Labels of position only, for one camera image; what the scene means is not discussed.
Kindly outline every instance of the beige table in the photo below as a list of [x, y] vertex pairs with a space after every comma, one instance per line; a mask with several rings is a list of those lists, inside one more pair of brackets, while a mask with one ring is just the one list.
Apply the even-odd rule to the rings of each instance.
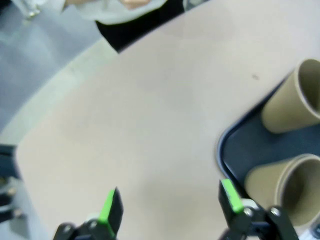
[[153, 31], [24, 138], [17, 163], [51, 234], [118, 186], [122, 240], [217, 239], [222, 132], [304, 57], [317, 0], [212, 0]]

